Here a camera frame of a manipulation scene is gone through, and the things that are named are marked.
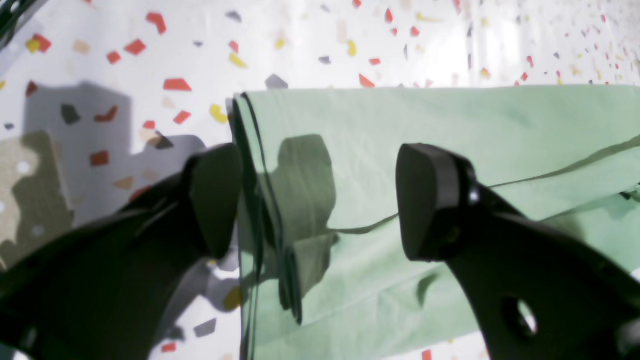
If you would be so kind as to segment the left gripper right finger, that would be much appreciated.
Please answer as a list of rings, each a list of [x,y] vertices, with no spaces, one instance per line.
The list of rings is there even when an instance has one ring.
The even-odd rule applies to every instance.
[[[493,360],[637,360],[639,282],[586,244],[527,219],[438,146],[400,146],[403,251],[444,262]]]

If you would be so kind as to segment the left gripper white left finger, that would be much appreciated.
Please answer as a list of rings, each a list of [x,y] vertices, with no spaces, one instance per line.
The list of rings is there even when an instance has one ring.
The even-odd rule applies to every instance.
[[[145,360],[183,278],[230,249],[242,155],[227,143],[1,276],[1,343],[33,360]]]

